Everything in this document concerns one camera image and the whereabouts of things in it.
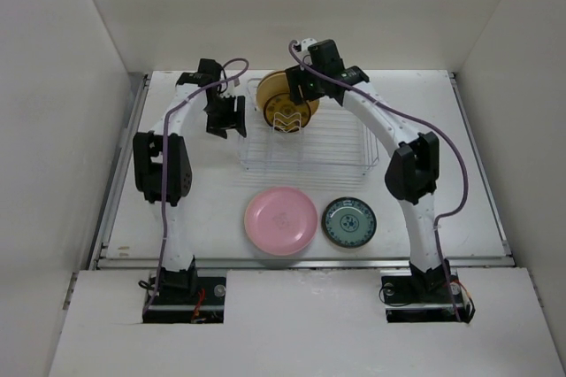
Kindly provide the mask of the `white wire dish rack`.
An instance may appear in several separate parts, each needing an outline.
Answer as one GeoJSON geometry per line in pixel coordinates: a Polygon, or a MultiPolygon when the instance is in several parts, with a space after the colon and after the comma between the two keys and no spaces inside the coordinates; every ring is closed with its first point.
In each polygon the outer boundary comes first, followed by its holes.
{"type": "Polygon", "coordinates": [[[269,126],[256,104],[258,77],[247,82],[247,136],[238,139],[238,157],[250,171],[366,175],[379,162],[376,136],[354,115],[324,99],[306,127],[292,115],[289,131],[276,112],[269,126]]]}

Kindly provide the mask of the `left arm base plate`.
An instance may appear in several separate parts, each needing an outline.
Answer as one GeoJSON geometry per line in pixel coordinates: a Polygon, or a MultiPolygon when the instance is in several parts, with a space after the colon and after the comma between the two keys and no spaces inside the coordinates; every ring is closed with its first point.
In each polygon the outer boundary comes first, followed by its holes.
{"type": "Polygon", "coordinates": [[[158,292],[144,324],[222,324],[225,317],[226,277],[196,276],[162,271],[158,292]]]}

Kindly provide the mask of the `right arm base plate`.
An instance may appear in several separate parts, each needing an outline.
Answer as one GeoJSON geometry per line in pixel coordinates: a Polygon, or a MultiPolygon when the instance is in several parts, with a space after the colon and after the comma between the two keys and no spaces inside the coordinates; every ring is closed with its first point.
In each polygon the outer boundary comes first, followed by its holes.
{"type": "Polygon", "coordinates": [[[432,292],[418,293],[409,275],[382,274],[379,299],[385,306],[388,323],[448,323],[470,324],[476,306],[469,291],[451,276],[450,289],[446,282],[432,292]]]}

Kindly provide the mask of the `teal patterned ceramic plate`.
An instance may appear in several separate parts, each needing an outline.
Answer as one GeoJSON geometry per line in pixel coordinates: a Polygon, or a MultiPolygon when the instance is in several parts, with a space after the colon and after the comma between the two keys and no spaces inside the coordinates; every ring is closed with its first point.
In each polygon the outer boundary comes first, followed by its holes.
{"type": "Polygon", "coordinates": [[[325,207],[321,228],[334,245],[344,249],[357,249],[367,244],[376,234],[378,220],[366,202],[344,196],[332,200],[325,207]]]}

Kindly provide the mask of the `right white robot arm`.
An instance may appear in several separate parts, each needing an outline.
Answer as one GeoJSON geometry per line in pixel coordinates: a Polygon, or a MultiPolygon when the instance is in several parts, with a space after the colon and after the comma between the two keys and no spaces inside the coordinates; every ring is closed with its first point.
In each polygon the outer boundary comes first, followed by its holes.
{"type": "Polygon", "coordinates": [[[332,40],[293,40],[288,51],[296,65],[286,70],[295,103],[327,96],[376,136],[389,156],[385,173],[388,192],[402,208],[409,236],[411,294],[431,300],[446,280],[446,260],[438,237],[434,193],[440,176],[440,130],[385,103],[369,75],[357,66],[345,67],[332,40]]]}

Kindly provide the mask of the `pink plastic plate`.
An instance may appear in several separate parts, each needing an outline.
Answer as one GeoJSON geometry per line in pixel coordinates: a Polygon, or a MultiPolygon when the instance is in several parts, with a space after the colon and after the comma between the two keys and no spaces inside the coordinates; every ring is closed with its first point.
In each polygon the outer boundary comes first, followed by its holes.
{"type": "Polygon", "coordinates": [[[249,240],[262,252],[286,257],[306,249],[317,233],[317,208],[297,188],[276,187],[253,197],[244,213],[249,240]]]}

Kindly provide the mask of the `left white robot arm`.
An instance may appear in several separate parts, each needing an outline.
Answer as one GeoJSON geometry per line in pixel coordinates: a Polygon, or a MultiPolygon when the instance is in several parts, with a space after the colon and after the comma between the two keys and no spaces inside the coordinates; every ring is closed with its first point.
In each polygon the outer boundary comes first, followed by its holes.
{"type": "Polygon", "coordinates": [[[198,282],[190,276],[194,243],[187,230],[186,197],[193,184],[187,141],[201,115],[205,131],[227,138],[229,130],[245,137],[245,97],[234,94],[238,77],[228,77],[222,65],[184,72],[175,84],[175,96],[163,118],[147,132],[133,139],[134,181],[144,200],[154,206],[163,229],[156,280],[149,287],[165,287],[178,303],[188,303],[197,295],[198,282]]]}

